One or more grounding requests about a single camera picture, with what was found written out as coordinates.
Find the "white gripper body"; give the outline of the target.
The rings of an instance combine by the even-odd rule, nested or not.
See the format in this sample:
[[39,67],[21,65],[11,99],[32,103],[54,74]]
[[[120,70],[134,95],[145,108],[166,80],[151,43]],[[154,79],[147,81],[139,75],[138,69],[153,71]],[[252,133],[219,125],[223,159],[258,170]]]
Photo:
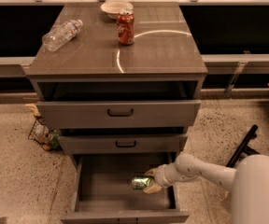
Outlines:
[[154,175],[157,185],[162,188],[171,187],[180,179],[180,172],[173,163],[160,165]]

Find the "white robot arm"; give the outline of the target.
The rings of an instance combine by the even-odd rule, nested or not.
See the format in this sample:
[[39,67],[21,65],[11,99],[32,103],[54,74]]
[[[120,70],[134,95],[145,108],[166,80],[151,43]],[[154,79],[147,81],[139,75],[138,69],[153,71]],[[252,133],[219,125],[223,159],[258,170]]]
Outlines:
[[144,188],[146,193],[200,176],[231,192],[232,224],[269,224],[269,156],[248,156],[230,168],[181,153],[174,162],[151,169],[147,175],[154,180]]

